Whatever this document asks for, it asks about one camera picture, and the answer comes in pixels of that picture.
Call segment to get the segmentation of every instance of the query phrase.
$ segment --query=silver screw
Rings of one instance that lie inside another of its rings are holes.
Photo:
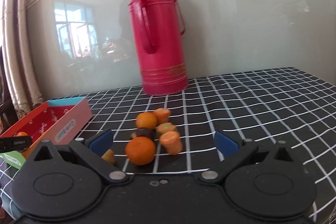
[[[149,184],[152,185],[152,186],[159,186],[160,183],[157,180],[153,180],[153,181],[149,182]]]
[[[123,171],[113,171],[109,174],[109,177],[114,180],[121,180],[126,177],[126,174]]]
[[[215,171],[207,170],[202,173],[202,178],[204,179],[216,179],[218,177],[218,173]]]
[[[160,179],[159,182],[161,184],[167,184],[167,183],[169,183],[169,180],[167,180],[167,179]]]

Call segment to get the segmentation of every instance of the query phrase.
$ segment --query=green paper flap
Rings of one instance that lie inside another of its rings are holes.
[[[3,160],[17,169],[21,169],[26,159],[20,152],[11,151],[6,153],[0,153]]]

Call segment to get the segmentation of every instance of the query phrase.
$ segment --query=open cardboard box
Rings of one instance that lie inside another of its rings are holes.
[[[23,153],[1,153],[4,161],[20,169],[26,158],[43,139],[55,145],[68,144],[90,120],[92,113],[85,97],[49,100],[23,117],[0,137],[12,137],[18,132],[31,136],[33,144]]]

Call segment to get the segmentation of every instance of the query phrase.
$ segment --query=black checkered tablecloth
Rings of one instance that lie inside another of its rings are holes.
[[[332,222],[336,208],[336,86],[289,67],[191,79],[181,93],[160,97],[146,95],[140,86],[81,95],[87,97],[93,117],[78,136],[89,138],[107,128],[114,130],[117,165],[130,174],[207,170],[224,159],[214,147],[216,130],[264,145],[285,140],[315,179],[318,195],[310,217],[317,223]],[[160,107],[172,111],[170,121],[181,134],[184,150],[170,156],[158,144],[152,163],[134,166],[124,147],[135,129],[135,118]],[[1,163],[0,171],[4,207],[18,217],[10,194],[16,169]]]

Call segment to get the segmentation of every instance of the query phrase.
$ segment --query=curtain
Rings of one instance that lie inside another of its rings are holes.
[[[19,118],[40,105],[26,28],[26,0],[4,0],[3,59],[8,89]]]

